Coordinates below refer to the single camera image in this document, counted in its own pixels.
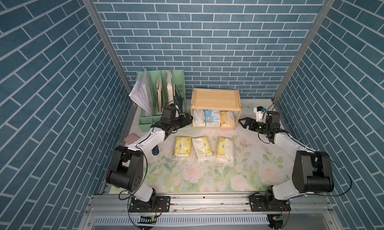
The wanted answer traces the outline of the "blue cartoon tissue pack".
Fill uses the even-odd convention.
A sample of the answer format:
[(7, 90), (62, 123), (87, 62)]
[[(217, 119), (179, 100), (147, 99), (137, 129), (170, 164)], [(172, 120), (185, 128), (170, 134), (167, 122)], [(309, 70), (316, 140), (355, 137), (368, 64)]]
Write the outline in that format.
[(206, 127), (220, 127), (221, 112), (218, 110), (205, 110)]

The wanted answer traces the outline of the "yellow green tissue pack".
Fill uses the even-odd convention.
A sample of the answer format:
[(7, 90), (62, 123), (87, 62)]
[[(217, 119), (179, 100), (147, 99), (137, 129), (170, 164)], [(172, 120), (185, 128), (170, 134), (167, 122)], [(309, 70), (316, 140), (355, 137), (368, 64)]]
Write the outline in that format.
[(188, 158), (191, 155), (192, 138), (177, 136), (175, 141), (174, 155), (176, 157)]

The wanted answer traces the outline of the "yellow white tissue pack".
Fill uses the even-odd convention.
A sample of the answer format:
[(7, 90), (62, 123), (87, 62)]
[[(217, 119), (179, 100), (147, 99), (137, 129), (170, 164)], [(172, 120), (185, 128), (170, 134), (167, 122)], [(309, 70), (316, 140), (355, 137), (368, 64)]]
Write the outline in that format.
[(192, 143), (198, 159), (212, 156), (213, 151), (207, 136), (192, 138)]

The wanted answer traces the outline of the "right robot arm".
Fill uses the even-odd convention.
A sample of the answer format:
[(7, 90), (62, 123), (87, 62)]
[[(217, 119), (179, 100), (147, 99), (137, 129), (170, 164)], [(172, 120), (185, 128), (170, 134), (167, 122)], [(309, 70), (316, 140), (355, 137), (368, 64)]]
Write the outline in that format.
[(335, 185), (329, 154), (305, 146), (282, 129), (280, 113), (267, 111), (266, 115), (264, 123), (250, 117), (239, 119), (238, 122), (244, 129), (265, 135), (270, 143), (281, 147), (295, 160), (291, 178), (268, 187), (267, 196), (285, 201), (306, 194), (332, 192)]

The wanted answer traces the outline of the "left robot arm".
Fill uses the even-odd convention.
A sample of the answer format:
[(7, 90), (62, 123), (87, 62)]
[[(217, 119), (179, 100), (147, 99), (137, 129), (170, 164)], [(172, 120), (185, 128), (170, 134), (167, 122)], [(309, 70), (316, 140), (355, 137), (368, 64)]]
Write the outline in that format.
[(163, 109), (160, 120), (151, 125), (150, 130), (127, 147), (117, 146), (109, 163), (106, 182), (114, 187), (125, 189), (137, 200), (149, 203), (156, 196), (155, 190), (144, 183), (144, 166), (147, 155), (172, 133), (193, 122), (189, 113), (180, 113), (175, 104)]

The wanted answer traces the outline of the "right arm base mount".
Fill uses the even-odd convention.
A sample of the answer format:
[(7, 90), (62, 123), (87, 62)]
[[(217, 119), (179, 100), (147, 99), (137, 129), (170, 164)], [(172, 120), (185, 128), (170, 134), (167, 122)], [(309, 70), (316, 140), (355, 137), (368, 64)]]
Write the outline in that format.
[(278, 200), (273, 194), (272, 186), (269, 186), (264, 193), (255, 192), (249, 196), (252, 212), (290, 212), (289, 200)]

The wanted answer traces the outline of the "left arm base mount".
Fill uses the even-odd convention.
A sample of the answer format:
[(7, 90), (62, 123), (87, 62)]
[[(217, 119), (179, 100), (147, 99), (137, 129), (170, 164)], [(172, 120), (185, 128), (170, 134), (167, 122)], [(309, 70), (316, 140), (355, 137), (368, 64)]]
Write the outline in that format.
[(158, 196), (155, 189), (148, 202), (141, 201), (137, 198), (132, 198), (128, 206), (130, 213), (154, 213), (164, 212), (168, 213), (170, 210), (171, 197)]

